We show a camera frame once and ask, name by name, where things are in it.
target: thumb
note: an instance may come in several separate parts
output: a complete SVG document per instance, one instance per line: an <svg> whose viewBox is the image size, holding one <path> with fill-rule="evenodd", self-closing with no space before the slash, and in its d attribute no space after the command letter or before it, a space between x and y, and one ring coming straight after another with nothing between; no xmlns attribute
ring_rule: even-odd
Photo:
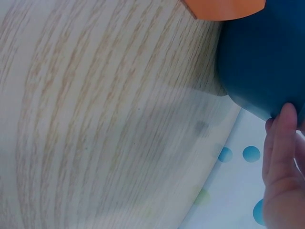
<svg viewBox="0 0 305 229"><path fill-rule="evenodd" d="M270 164L271 182L292 176L294 172L296 128L296 110L292 104L285 104L280 113L274 136L274 147Z"/></svg>

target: hand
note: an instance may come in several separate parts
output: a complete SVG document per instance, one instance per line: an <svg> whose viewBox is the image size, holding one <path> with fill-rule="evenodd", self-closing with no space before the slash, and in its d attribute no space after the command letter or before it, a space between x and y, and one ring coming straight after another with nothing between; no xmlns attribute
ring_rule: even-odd
<svg viewBox="0 0 305 229"><path fill-rule="evenodd" d="M305 229L305 142L296 133L297 114L286 104L266 122L264 220L269 229Z"/></svg>

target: finger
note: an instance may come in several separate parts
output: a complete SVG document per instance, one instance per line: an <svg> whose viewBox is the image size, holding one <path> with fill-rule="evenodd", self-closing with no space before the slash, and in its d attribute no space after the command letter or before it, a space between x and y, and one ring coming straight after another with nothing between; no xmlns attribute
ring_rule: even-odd
<svg viewBox="0 0 305 229"><path fill-rule="evenodd" d="M300 135L296 135L295 160L299 170L305 177L305 141Z"/></svg>
<svg viewBox="0 0 305 229"><path fill-rule="evenodd" d="M272 124L273 124L273 121L274 119L273 118L269 118L265 124L265 129L266 129L266 132L268 132L271 127L272 127Z"/></svg>
<svg viewBox="0 0 305 229"><path fill-rule="evenodd" d="M265 125L267 136L264 142L264 156L263 156L263 169L262 169L262 176L264 182L266 181L266 177L269 172L277 123L278 123L278 118L276 118L275 120L269 119Z"/></svg>
<svg viewBox="0 0 305 229"><path fill-rule="evenodd" d="M285 104L275 131L271 164L292 163L295 153L296 126L296 110L292 104Z"/></svg>
<svg viewBox="0 0 305 229"><path fill-rule="evenodd" d="M292 104L285 104L279 115L275 131L273 153L269 168L269 182L273 183L294 175L296 126L296 110Z"/></svg>

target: wooden table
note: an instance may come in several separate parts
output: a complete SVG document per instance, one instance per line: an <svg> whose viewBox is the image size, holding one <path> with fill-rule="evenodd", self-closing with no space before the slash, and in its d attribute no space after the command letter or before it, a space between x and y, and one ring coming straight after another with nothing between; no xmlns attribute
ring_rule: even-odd
<svg viewBox="0 0 305 229"><path fill-rule="evenodd" d="M1 0L0 228L177 228L239 108L178 0Z"/></svg>

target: green dot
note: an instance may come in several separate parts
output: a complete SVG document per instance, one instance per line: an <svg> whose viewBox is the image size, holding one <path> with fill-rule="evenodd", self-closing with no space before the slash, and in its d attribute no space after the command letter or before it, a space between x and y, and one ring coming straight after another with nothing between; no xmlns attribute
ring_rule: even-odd
<svg viewBox="0 0 305 229"><path fill-rule="evenodd" d="M201 189L196 200L194 201L194 205L197 205L197 206L206 205L210 202L210 199L211 199L211 197L210 197L210 194L208 193L208 191L205 189Z"/></svg>

